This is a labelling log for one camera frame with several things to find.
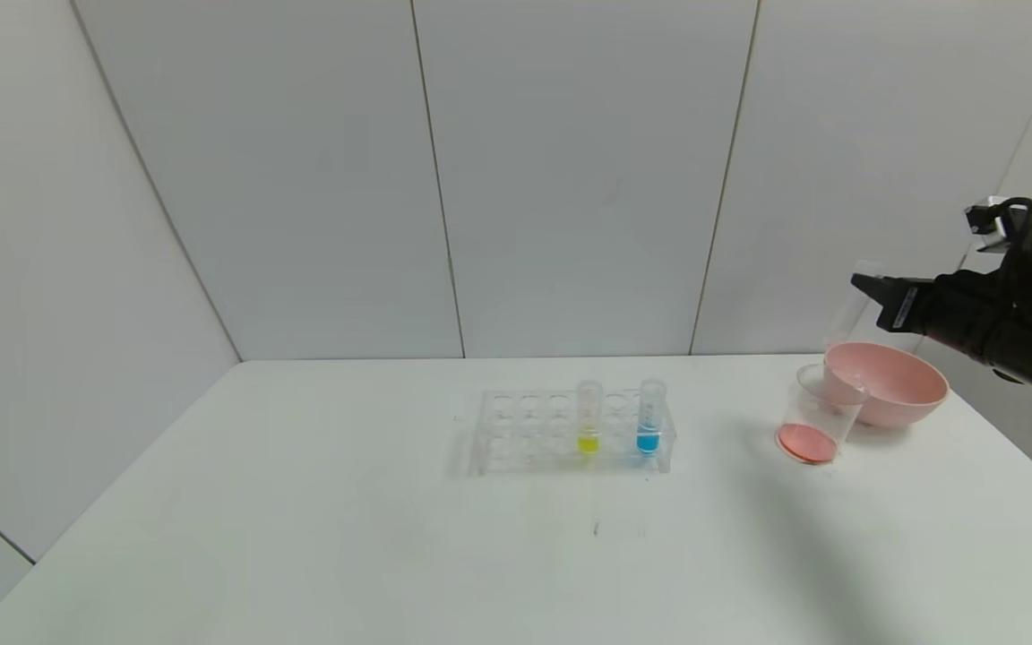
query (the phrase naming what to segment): table surface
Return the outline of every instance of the table surface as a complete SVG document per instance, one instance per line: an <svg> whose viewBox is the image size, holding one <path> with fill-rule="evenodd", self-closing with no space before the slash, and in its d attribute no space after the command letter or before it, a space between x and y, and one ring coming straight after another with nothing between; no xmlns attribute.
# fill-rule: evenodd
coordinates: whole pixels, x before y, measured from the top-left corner
<svg viewBox="0 0 1032 645"><path fill-rule="evenodd" d="M1032 642L1032 462L952 395L831 465L817 356L243 363L0 604L0 642ZM672 471L467 474L485 389L667 381Z"/></svg>

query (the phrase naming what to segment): pink liquid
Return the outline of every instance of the pink liquid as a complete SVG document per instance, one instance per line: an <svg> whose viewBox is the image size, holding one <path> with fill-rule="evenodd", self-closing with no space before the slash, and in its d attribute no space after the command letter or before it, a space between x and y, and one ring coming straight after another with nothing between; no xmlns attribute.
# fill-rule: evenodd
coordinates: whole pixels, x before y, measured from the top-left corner
<svg viewBox="0 0 1032 645"><path fill-rule="evenodd" d="M778 440L778 445L781 445L792 457L808 464L826 464L839 453L835 440L816 428L811 428L810 425L782 424L775 438Z"/></svg>

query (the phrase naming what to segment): test tube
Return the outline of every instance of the test tube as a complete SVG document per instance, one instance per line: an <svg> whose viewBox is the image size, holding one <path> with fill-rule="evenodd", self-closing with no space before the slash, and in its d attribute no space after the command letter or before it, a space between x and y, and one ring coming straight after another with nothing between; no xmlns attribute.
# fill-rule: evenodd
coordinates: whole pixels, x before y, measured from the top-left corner
<svg viewBox="0 0 1032 645"><path fill-rule="evenodd" d="M654 453L659 448L664 398L667 395L668 385L663 381L648 379L640 384L640 424L635 432L635 446L643 454Z"/></svg>
<svg viewBox="0 0 1032 645"><path fill-rule="evenodd" d="M591 454L600 450L600 408L603 406L603 385L584 381L576 387L576 411L579 424L580 452Z"/></svg>

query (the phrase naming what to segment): glass beaker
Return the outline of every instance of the glass beaker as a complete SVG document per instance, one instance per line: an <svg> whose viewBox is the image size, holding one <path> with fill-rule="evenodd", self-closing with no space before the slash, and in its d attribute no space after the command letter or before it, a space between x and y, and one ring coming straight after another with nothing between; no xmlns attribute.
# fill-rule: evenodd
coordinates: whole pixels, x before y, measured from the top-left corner
<svg viewBox="0 0 1032 645"><path fill-rule="evenodd" d="M799 461L827 464L839 455L867 400L867 389L854 377L836 375L821 363L800 367L795 380L775 441Z"/></svg>

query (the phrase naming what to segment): blue liquid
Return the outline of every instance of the blue liquid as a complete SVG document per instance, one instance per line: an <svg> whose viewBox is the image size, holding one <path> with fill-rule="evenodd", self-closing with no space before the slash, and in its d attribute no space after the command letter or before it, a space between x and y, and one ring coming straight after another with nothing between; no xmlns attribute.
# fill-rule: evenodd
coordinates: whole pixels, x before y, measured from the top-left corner
<svg viewBox="0 0 1032 645"><path fill-rule="evenodd" d="M640 449L643 454L651 454L655 452L655 449L659 448L659 436L655 432L655 426L652 424L639 424L636 428L635 436L635 446Z"/></svg>

